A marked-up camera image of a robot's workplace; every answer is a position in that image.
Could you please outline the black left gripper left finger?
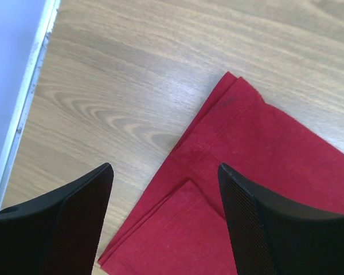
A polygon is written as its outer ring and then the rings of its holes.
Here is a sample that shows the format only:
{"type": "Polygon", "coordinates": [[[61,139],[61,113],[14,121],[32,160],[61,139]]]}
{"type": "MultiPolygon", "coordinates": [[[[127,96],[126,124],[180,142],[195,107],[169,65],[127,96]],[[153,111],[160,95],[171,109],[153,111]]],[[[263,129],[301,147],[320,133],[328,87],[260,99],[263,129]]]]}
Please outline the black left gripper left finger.
{"type": "Polygon", "coordinates": [[[91,274],[110,199],[109,163],[0,211],[0,274],[91,274]]]}

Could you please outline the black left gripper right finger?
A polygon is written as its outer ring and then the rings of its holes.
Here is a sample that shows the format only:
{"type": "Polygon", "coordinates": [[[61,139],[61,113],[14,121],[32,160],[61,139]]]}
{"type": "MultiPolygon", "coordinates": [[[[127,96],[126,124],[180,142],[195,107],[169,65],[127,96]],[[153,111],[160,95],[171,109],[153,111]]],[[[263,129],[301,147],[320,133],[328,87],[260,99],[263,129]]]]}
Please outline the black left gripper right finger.
{"type": "Polygon", "coordinates": [[[344,274],[344,215],[288,199],[225,163],[218,183],[238,274],[344,274]]]}

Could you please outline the dark red t shirt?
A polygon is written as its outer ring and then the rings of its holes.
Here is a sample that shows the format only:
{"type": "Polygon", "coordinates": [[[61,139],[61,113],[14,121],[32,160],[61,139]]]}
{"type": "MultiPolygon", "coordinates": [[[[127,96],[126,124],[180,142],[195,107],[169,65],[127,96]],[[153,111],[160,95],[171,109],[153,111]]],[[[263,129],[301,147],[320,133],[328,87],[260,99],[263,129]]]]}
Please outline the dark red t shirt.
{"type": "Polygon", "coordinates": [[[344,153],[223,75],[98,263],[107,274],[236,274],[223,197],[253,182],[344,215],[344,153]]]}

